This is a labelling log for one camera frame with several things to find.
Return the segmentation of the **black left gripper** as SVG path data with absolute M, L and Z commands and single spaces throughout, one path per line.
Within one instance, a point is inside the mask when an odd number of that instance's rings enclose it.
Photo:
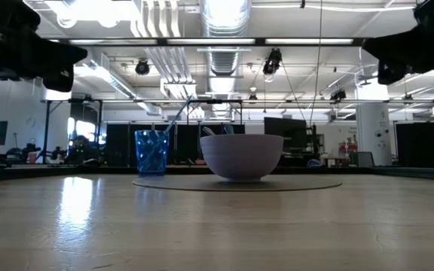
M 41 78 L 47 89 L 68 93 L 74 64 L 85 59 L 87 51 L 37 38 L 40 22 L 24 0 L 0 0 L 0 81 Z

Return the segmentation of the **light blue drinking straw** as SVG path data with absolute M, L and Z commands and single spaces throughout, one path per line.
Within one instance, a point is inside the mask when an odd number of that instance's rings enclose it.
M 164 130 L 165 133 L 168 133 L 171 128 L 174 126 L 174 124 L 176 123 L 176 121 L 181 117 L 182 112 L 188 107 L 189 103 L 191 102 L 191 100 L 193 99 L 193 95 L 190 95 L 184 102 L 184 104 L 182 105 L 182 107 L 179 109 L 179 111 L 177 112 L 177 114 L 175 115 L 175 117 L 172 119 L 172 121 L 170 122 L 170 124 L 167 126 L 167 128 Z

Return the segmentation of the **lavender bowl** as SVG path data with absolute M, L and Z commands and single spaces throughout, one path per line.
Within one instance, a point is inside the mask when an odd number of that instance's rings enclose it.
M 283 137 L 267 134 L 208 135 L 200 139 L 210 170 L 227 181 L 259 182 L 277 167 Z

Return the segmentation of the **black ceiling spotlight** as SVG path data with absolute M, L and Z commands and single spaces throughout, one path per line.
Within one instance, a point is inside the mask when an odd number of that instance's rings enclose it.
M 150 72 L 150 67 L 148 65 L 147 59 L 139 59 L 135 67 L 135 73 L 137 75 L 145 76 Z

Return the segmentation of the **white round pillar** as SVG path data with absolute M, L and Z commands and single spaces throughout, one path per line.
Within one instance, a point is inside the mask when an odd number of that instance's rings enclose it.
M 358 151 L 371 152 L 376 166 L 392 164 L 390 119 L 385 103 L 365 103 L 356 107 Z

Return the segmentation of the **black overhead crossbar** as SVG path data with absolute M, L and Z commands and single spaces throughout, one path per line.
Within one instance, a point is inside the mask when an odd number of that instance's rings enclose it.
M 82 47 L 361 47 L 366 38 L 50 38 Z

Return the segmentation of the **dark computer monitor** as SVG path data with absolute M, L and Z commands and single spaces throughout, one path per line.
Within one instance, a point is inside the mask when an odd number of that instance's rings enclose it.
M 307 123 L 304 120 L 265 117 L 264 133 L 282 136 L 284 152 L 301 153 L 307 148 Z

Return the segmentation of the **round tan placemat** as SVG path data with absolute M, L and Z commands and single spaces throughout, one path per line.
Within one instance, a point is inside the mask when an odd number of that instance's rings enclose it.
M 133 184 L 164 190 L 281 192 L 326 189 L 341 186 L 342 182 L 317 175 L 268 175 L 257 181 L 232 181 L 217 175 L 165 175 L 138 177 Z

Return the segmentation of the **black aluminium table frame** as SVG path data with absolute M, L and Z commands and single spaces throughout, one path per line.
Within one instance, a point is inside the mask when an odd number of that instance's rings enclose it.
M 434 168 L 407 167 L 344 167 L 344 168 L 304 168 L 277 167 L 274 175 L 388 175 L 405 178 L 434 180 Z M 0 181 L 21 178 L 43 178 L 63 175 L 137 175 L 135 168 L 127 167 L 87 167 L 87 166 L 36 166 L 0 169 Z

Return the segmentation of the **silver ventilation duct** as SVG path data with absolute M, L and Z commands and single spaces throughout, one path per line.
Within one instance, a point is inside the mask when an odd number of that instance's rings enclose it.
M 206 38 L 237 38 L 247 34 L 251 0 L 199 0 Z M 236 47 L 211 47 L 206 53 L 207 88 L 214 99 L 229 99 L 236 85 L 241 53 Z

